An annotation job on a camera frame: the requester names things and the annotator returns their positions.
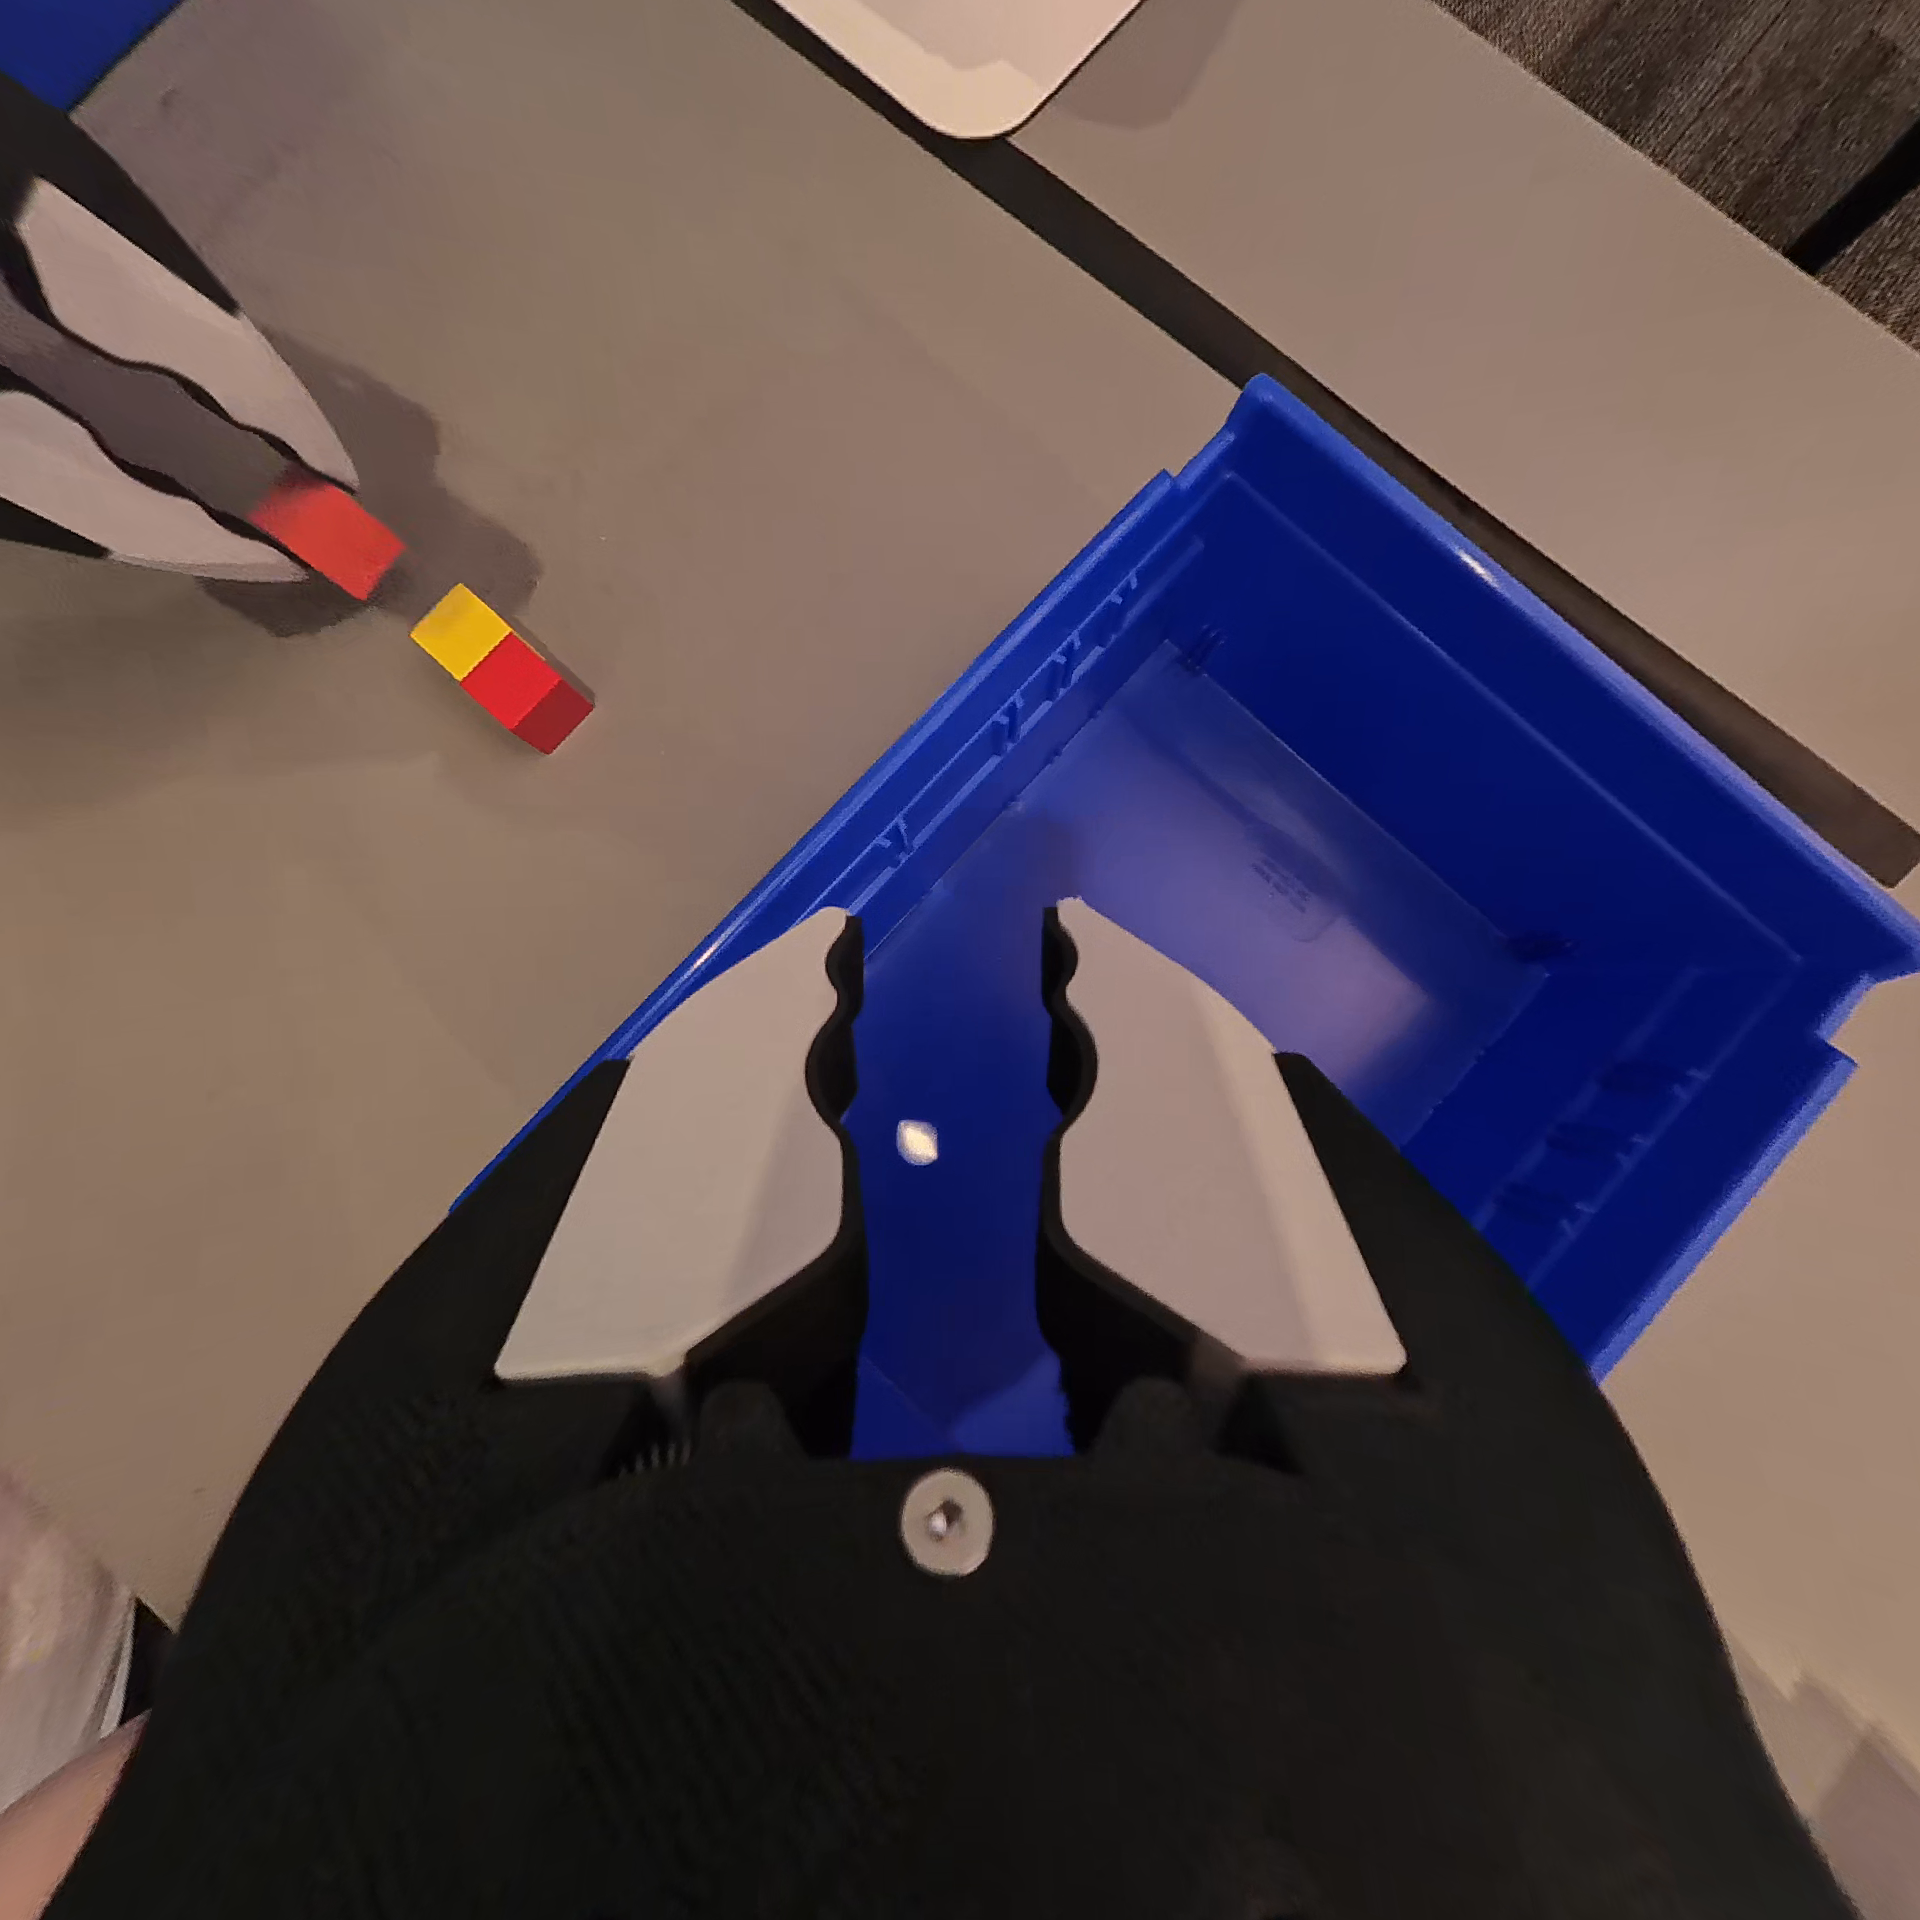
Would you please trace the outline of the blue plastic bin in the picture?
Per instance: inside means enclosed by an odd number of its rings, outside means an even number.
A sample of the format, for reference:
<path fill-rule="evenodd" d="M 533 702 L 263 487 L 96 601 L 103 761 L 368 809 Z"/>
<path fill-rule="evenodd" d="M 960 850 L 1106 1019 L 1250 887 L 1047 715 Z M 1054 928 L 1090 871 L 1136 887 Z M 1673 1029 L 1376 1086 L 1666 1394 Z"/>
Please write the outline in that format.
<path fill-rule="evenodd" d="M 1616 1433 L 1598 1383 L 1833 1102 L 1840 1022 L 1915 974 L 1858 864 L 1259 379 L 471 1189 L 519 1269 L 482 1378 L 674 1429 L 759 1376 L 823 1449 L 1086 1447 L 1122 1387 L 1065 1387 L 1040 1326 L 1058 901 L 1280 1056 L 1408 1360 L 1278 1378 L 1536 1454 Z M 830 905 L 864 939 L 855 1250 L 690 1376 L 501 1383 L 617 1063 Z"/>
<path fill-rule="evenodd" d="M 69 112 L 174 9 L 178 2 L 2 2 L 2 71 Z"/>

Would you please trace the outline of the person's leg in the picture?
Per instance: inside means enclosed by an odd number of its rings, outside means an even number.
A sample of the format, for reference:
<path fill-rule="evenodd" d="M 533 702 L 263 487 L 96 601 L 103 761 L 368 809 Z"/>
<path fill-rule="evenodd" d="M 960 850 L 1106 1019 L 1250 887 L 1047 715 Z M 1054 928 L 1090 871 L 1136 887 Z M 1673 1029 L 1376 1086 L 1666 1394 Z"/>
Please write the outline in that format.
<path fill-rule="evenodd" d="M 114 1728 L 2 1813 L 2 1918 L 43 1915 L 112 1801 L 149 1719 L 137 1714 Z"/>

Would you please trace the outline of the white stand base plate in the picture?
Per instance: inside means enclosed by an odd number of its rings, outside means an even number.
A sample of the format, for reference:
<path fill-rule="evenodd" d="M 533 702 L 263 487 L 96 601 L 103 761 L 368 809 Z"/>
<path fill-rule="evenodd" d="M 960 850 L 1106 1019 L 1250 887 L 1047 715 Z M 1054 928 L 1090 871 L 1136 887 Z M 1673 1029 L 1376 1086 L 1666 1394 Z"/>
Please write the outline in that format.
<path fill-rule="evenodd" d="M 1138 2 L 782 2 L 923 128 L 1003 137 L 1138 11 Z"/>

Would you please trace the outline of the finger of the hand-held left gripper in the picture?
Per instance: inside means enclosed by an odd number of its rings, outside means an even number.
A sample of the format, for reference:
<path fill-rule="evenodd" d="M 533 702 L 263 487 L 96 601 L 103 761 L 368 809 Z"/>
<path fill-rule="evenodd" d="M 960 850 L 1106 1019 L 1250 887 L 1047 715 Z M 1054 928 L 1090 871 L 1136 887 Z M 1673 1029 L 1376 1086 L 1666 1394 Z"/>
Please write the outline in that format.
<path fill-rule="evenodd" d="M 233 423 L 357 489 L 359 471 L 313 393 L 267 336 L 206 295 L 59 185 L 27 187 L 14 233 L 50 322 L 133 368 L 155 368 Z"/>
<path fill-rule="evenodd" d="M 39 322 L 2 343 L 5 537 L 235 585 L 306 569 L 247 512 L 288 466 L 174 377 Z"/>

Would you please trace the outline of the red wooden cube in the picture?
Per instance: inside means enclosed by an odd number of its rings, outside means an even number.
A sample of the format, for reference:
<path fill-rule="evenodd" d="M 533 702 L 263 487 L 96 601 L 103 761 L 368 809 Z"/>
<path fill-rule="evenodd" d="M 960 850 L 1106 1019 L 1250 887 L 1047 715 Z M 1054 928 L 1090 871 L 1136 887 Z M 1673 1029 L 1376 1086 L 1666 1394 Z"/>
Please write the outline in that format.
<path fill-rule="evenodd" d="M 503 631 L 459 686 L 521 745 L 549 757 L 594 713 L 594 697 L 517 631 Z"/>

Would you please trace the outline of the black strip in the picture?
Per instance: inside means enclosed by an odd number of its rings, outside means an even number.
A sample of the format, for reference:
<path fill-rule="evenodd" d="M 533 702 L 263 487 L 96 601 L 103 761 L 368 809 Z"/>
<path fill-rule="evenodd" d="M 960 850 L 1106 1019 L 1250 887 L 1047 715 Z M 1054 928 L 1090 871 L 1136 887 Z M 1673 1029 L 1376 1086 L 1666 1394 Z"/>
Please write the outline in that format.
<path fill-rule="evenodd" d="M 1253 377 L 1278 382 L 1872 880 L 1893 887 L 1915 871 L 1913 825 L 1522 539 L 1040 160 L 1003 135 L 926 128 L 779 5 L 736 11 L 1237 391 Z"/>

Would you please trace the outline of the orange wooden cube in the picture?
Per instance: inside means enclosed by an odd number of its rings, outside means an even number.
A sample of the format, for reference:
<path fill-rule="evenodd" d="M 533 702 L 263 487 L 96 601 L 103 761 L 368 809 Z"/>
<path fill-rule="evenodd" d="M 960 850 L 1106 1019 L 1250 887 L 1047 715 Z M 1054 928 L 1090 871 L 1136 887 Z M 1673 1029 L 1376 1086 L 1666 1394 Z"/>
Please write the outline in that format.
<path fill-rule="evenodd" d="M 251 530 L 357 603 L 398 567 L 405 542 L 354 491 L 302 464 L 286 464 L 247 505 Z"/>

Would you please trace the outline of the yellow wooden cube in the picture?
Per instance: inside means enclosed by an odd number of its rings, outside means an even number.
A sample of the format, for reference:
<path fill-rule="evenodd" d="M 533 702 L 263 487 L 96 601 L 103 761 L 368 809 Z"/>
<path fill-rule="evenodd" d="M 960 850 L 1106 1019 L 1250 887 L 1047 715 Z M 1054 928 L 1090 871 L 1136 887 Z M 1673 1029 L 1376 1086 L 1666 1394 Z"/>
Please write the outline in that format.
<path fill-rule="evenodd" d="M 469 681 L 512 633 L 512 624 L 464 583 L 455 583 L 411 626 L 411 642 L 453 681 Z"/>

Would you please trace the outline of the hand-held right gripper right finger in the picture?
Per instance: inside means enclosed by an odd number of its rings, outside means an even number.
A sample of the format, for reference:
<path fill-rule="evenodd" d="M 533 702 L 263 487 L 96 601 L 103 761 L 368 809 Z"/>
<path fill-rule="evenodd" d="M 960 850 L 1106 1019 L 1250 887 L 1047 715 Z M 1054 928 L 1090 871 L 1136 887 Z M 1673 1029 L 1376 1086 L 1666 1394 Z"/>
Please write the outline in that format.
<path fill-rule="evenodd" d="M 1042 928 L 1040 1326 L 1065 1387 L 1406 1367 L 1278 1051 L 1086 901 Z"/>

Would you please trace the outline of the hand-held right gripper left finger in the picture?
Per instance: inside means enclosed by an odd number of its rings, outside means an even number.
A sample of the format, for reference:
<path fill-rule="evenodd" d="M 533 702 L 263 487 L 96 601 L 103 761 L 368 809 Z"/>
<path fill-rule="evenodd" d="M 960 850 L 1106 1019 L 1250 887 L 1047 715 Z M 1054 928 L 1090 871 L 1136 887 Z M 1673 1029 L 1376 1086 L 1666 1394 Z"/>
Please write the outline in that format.
<path fill-rule="evenodd" d="M 615 1095 L 496 1358 L 505 1385 L 663 1383 L 855 1250 L 859 919 L 816 910 L 709 978 Z"/>

